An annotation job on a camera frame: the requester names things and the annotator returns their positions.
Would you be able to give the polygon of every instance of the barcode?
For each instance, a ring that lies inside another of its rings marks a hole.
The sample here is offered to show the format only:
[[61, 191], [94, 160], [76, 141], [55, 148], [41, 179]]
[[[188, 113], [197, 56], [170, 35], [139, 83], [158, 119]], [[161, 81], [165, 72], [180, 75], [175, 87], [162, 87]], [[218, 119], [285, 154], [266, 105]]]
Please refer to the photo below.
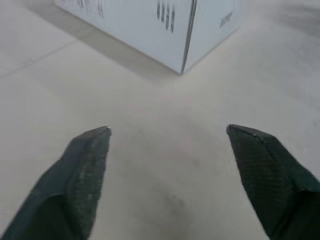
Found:
[[98, 14], [99, 14], [99, 16], [102, 17], [102, 18], [104, 18], [103, 1], [104, 1], [104, 0], [97, 0]]
[[175, 31], [175, 18], [176, 18], [176, 6], [174, 4], [165, 3], [163, 0], [158, 0], [156, 17], [159, 21], [164, 23], [165, 29], [174, 33]]

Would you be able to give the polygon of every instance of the white floor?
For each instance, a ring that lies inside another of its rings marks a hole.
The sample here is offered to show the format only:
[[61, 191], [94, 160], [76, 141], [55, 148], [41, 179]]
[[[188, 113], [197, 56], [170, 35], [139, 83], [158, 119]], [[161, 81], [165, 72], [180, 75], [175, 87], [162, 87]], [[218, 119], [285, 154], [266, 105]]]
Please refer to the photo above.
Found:
[[320, 2], [245, 8], [178, 76], [48, 0], [0, 0], [0, 233], [71, 138], [110, 125], [92, 240], [266, 240], [225, 128], [276, 135], [320, 177]]

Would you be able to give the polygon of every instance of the floor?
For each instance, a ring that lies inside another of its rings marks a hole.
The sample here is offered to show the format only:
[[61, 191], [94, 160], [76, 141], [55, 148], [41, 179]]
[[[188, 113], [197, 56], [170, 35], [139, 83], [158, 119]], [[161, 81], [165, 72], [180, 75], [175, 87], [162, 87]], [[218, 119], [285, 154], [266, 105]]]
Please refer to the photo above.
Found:
[[0, 233], [71, 138], [110, 125], [92, 240], [266, 240], [225, 129], [276, 135], [320, 178], [320, 2], [244, 8], [179, 76], [49, 0], [0, 0]]

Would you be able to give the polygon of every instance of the white cardboard box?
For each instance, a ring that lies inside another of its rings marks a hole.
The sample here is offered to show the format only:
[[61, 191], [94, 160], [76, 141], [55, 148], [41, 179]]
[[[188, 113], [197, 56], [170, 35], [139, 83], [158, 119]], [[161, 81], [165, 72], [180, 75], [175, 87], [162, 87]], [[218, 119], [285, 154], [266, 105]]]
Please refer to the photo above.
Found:
[[240, 1], [55, 0], [55, 3], [182, 74], [239, 27]]

